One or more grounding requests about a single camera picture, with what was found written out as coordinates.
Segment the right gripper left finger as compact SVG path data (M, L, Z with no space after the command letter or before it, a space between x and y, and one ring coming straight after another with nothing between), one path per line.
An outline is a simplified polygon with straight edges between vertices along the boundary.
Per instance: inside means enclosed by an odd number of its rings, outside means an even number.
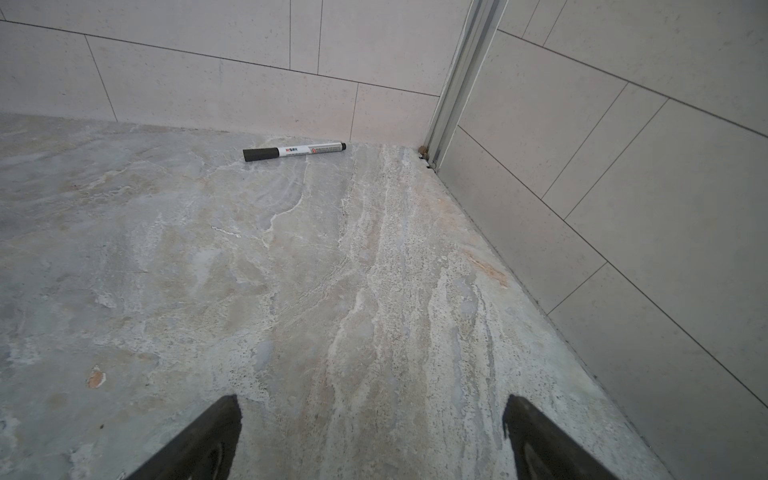
M222 396L127 479L227 479L241 430L237 396Z

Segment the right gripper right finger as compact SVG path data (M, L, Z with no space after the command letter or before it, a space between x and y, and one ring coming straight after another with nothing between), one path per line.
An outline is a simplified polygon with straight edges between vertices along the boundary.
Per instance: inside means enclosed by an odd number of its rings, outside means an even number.
M526 398L510 395L502 421L518 479L618 479Z

